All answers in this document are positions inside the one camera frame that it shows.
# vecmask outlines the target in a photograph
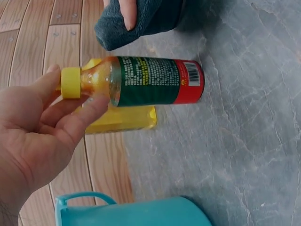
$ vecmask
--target green label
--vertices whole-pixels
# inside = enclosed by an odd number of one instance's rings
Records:
[[[122,83],[118,106],[172,104],[179,93],[180,76],[171,59],[118,57]]]

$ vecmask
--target red label band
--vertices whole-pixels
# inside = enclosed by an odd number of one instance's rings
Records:
[[[175,60],[179,70],[180,89],[174,104],[197,102],[203,94],[205,77],[201,66],[196,61]]]

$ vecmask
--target barcode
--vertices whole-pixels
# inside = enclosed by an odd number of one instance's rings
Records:
[[[200,76],[198,67],[195,63],[192,62],[184,62],[186,69],[188,71],[188,77],[189,77],[189,86],[200,86]]]

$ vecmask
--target microfiber towel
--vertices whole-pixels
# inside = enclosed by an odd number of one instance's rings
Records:
[[[180,19],[183,0],[137,0],[137,23],[128,31],[118,0],[110,0],[95,25],[98,42],[107,50],[125,46],[141,36],[174,29]]]

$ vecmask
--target wood plank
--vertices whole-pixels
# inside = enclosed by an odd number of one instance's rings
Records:
[[[53,64],[61,68],[79,66],[79,38],[78,24],[49,26],[44,72]]]
[[[83,0],[56,0],[50,24],[79,24],[82,3]]]
[[[28,2],[29,0],[10,0],[8,2],[0,19],[0,32],[20,28]]]
[[[10,85],[28,85],[42,75],[53,3],[54,0],[30,1],[16,42]],[[55,226],[54,206],[48,185],[30,196],[20,216],[24,226]]]
[[[18,31],[0,33],[0,89],[8,85]]]
[[[81,19],[81,65],[91,58],[103,58],[110,54],[97,42],[94,25],[103,12],[103,1],[84,0]]]
[[[92,191],[84,139],[76,147],[72,160],[68,166],[50,183],[53,197],[73,192]],[[72,199],[70,206],[94,206],[95,201],[91,197]]]
[[[49,27],[44,72],[52,64],[58,64],[61,68],[79,66],[79,31],[79,24]],[[50,183],[50,186],[53,197],[92,190],[84,139],[75,149],[67,168]],[[95,205],[95,202],[93,198],[78,198],[70,200],[69,205],[90,206]]]
[[[86,147],[93,190],[117,203],[134,202],[122,133],[86,135]]]
[[[54,0],[30,1],[16,44],[10,79],[11,86],[28,85],[42,75],[46,37],[53,3]]]
[[[0,0],[0,18],[2,16],[2,13],[3,13],[7,3],[8,3],[8,0]]]
[[[23,226],[23,223],[22,223],[22,220],[21,220],[21,217],[19,216],[18,218],[18,226]]]
[[[49,186],[34,192],[20,211],[23,226],[55,226],[55,212]]]

